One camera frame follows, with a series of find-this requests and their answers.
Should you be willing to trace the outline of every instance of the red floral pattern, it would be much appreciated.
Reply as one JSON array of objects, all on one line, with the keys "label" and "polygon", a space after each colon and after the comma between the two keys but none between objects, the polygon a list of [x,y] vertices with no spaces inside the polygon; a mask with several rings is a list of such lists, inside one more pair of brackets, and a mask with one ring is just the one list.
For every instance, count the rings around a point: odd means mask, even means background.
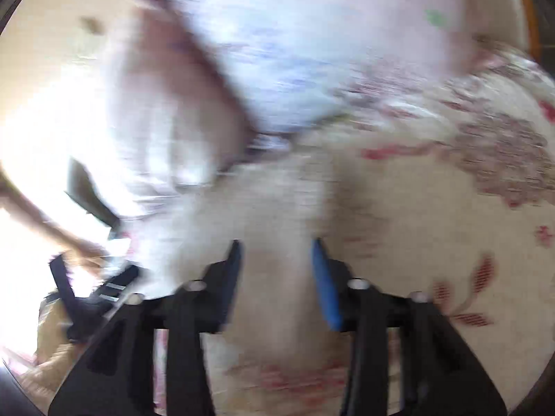
[{"label": "red floral pattern", "polygon": [[467,102],[459,103],[456,101],[441,100],[440,103],[457,111],[472,112],[474,110],[474,106],[468,104]]},{"label": "red floral pattern", "polygon": [[535,62],[528,60],[526,66],[507,62],[491,69],[495,73],[510,79],[526,79],[533,83],[542,83],[548,74]]},{"label": "red floral pattern", "polygon": [[365,148],[361,155],[364,159],[390,159],[395,156],[425,156],[434,150],[435,147],[444,145],[442,142],[432,141],[418,145],[416,147],[406,147],[403,145],[388,145],[382,148]]},{"label": "red floral pattern", "polygon": [[[484,105],[489,101],[487,97],[487,88],[484,79],[477,75],[468,75],[464,78],[457,78],[447,82],[447,88],[451,90],[454,98],[462,100],[462,109],[454,107],[459,111],[468,111],[472,109],[474,112],[484,110]],[[440,101],[450,106],[453,102],[447,100]]]},{"label": "red floral pattern", "polygon": [[482,254],[478,266],[472,271],[470,277],[470,293],[467,298],[454,310],[448,311],[452,297],[452,285],[448,280],[437,280],[432,285],[432,296],[434,303],[443,314],[453,321],[474,327],[484,327],[493,324],[493,321],[483,313],[467,313],[476,300],[477,295],[484,291],[495,277],[496,266],[493,255],[490,253]]},{"label": "red floral pattern", "polygon": [[385,107],[380,112],[392,119],[419,119],[421,117],[414,112],[407,111],[406,109],[400,109],[394,106]]},{"label": "red floral pattern", "polygon": [[540,101],[539,105],[543,110],[543,115],[546,116],[551,123],[555,123],[555,108],[550,105],[547,101]]},{"label": "red floral pattern", "polygon": [[346,104],[365,109],[380,108],[391,97],[417,94],[422,80],[409,68],[390,60],[353,66],[352,81],[335,90]]},{"label": "red floral pattern", "polygon": [[547,225],[540,225],[536,229],[536,240],[542,247],[551,247],[553,243],[553,233]]},{"label": "red floral pattern", "polygon": [[443,157],[472,174],[478,192],[517,208],[540,200],[555,203],[555,165],[546,145],[530,122],[484,112],[459,126]]},{"label": "red floral pattern", "polygon": [[228,375],[248,382],[251,388],[275,393],[274,398],[280,401],[294,401],[291,408],[282,410],[288,416],[319,410],[327,400],[340,397],[345,388],[347,373],[348,366],[340,363],[295,376],[285,374],[275,365],[245,363],[228,371]]}]

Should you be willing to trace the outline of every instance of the floral tablecloth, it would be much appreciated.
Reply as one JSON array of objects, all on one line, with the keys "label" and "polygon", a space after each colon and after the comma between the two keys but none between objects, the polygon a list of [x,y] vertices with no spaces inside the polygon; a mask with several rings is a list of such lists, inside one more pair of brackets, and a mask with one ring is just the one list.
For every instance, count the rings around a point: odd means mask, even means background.
[{"label": "floral tablecloth", "polygon": [[[219,412],[337,413],[349,343],[320,316],[314,236],[384,292],[431,293],[507,407],[526,396],[555,347],[555,85],[516,50],[489,52],[472,75],[341,116],[135,223],[147,297],[245,243],[231,323],[204,338]],[[392,331],[391,411],[398,357]]]}]

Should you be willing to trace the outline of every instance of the blue gripper pad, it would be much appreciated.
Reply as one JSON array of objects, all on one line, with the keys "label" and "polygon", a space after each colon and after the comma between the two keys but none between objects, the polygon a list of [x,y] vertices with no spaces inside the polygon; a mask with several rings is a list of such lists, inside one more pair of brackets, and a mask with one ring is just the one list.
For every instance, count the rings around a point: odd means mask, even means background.
[{"label": "blue gripper pad", "polygon": [[343,329],[344,323],[339,306],[339,283],[334,282],[336,274],[334,274],[333,268],[337,266],[345,267],[345,265],[328,258],[320,239],[313,241],[312,260],[322,313],[330,328],[340,332]]}]

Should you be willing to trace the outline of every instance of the green spot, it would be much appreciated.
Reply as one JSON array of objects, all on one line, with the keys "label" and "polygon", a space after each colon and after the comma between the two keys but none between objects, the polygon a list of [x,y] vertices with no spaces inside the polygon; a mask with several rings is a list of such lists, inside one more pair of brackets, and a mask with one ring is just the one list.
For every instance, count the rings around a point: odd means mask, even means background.
[{"label": "green spot", "polygon": [[447,18],[445,15],[436,9],[426,9],[426,19],[431,25],[438,28],[445,28],[447,25]]}]

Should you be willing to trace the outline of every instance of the screw head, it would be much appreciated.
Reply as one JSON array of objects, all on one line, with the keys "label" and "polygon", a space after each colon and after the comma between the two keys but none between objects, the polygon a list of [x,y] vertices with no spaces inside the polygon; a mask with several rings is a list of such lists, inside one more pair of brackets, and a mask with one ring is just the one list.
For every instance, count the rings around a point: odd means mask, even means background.
[{"label": "screw head", "polygon": [[351,289],[368,289],[370,288],[370,282],[364,278],[352,278],[347,282],[347,286]]},{"label": "screw head", "polygon": [[185,283],[185,289],[189,292],[199,292],[206,289],[206,283],[202,280],[191,280]]},{"label": "screw head", "polygon": [[427,303],[430,301],[428,294],[422,291],[415,291],[410,293],[409,298],[415,303]]},{"label": "screw head", "polygon": [[131,294],[126,299],[126,305],[140,305],[143,300],[144,300],[144,295],[143,294],[137,294],[137,293]]}]

